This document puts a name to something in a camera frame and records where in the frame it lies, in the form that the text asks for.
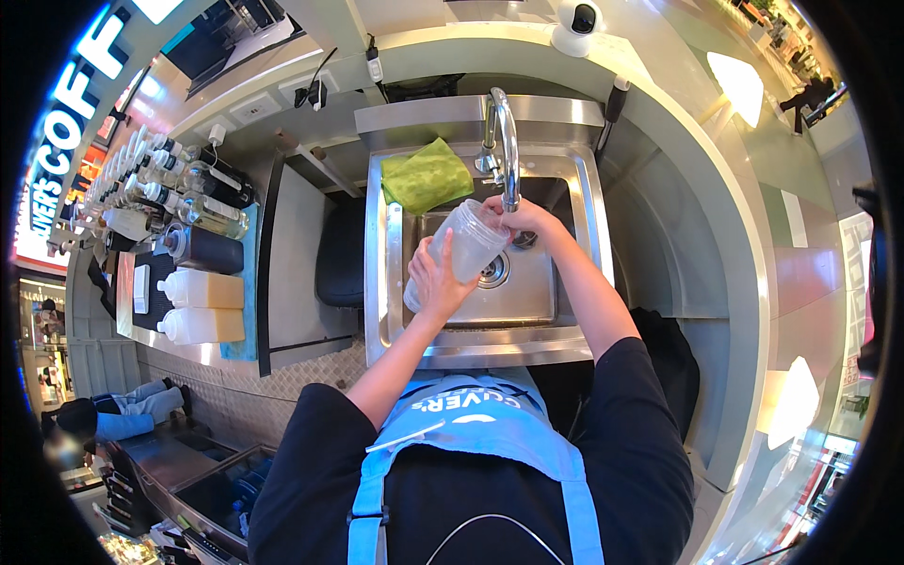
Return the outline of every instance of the gray pants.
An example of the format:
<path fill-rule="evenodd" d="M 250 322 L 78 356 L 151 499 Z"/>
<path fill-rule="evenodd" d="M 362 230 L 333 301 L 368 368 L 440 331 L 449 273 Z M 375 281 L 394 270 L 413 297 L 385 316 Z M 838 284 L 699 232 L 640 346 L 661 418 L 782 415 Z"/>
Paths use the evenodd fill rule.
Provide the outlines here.
<path fill-rule="evenodd" d="M 184 403 L 179 388 L 167 390 L 163 381 L 143 384 L 129 394 L 114 394 L 113 400 L 123 416 L 150 414 L 155 424 L 165 422 L 169 413 L 181 408 Z"/>

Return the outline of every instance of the black stool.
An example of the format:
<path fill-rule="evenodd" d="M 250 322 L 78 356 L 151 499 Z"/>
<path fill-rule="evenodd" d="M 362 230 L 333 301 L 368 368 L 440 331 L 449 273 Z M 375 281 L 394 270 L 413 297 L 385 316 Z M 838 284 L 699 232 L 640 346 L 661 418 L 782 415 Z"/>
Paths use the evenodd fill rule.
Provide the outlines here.
<path fill-rule="evenodd" d="M 340 204 L 324 222 L 317 250 L 315 292 L 327 306 L 364 308 L 366 198 Z"/>

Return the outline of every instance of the faucet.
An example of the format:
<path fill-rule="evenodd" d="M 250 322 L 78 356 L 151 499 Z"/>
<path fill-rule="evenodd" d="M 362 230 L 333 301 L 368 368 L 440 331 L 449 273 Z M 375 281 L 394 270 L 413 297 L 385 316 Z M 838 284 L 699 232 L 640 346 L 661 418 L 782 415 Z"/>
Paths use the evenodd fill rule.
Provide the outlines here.
<path fill-rule="evenodd" d="M 496 120 L 502 129 L 503 162 L 493 154 L 496 145 Z M 492 87 L 486 96 L 484 113 L 484 144 L 477 154 L 474 167 L 483 174 L 491 174 L 493 180 L 485 184 L 496 184 L 503 189 L 503 210 L 515 212 L 521 202 L 521 170 L 518 161 L 518 136 L 514 130 L 514 118 L 508 97 L 498 87 Z"/>

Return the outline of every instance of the coffee sign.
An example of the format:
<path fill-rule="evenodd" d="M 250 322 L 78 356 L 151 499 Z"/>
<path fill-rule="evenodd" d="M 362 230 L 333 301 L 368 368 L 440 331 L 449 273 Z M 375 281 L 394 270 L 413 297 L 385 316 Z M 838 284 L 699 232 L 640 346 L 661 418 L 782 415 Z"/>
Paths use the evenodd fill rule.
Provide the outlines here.
<path fill-rule="evenodd" d="M 132 0 L 132 4 L 151 22 L 160 24 L 182 1 Z M 43 119 L 44 138 L 34 157 L 34 176 L 28 192 L 32 230 L 45 240 L 51 235 L 63 179 L 72 168 L 73 151 L 98 109 L 99 100 L 87 93 L 91 78 L 102 72 L 113 80 L 128 61 L 115 41 L 131 14 L 125 7 L 113 14 L 109 11 L 110 5 L 105 5 L 76 43 L 72 60 L 66 63 L 52 91 L 51 110 Z"/>

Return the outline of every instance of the security camera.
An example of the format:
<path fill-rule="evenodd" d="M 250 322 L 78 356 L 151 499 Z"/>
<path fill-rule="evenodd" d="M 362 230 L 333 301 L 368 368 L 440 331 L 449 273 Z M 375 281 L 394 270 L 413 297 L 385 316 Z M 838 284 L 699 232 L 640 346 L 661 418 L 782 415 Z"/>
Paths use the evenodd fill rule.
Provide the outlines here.
<path fill-rule="evenodd" d="M 589 0 L 563 0 L 559 24 L 552 31 L 552 46 L 571 57 L 587 57 L 591 35 L 605 29 L 602 14 Z"/>

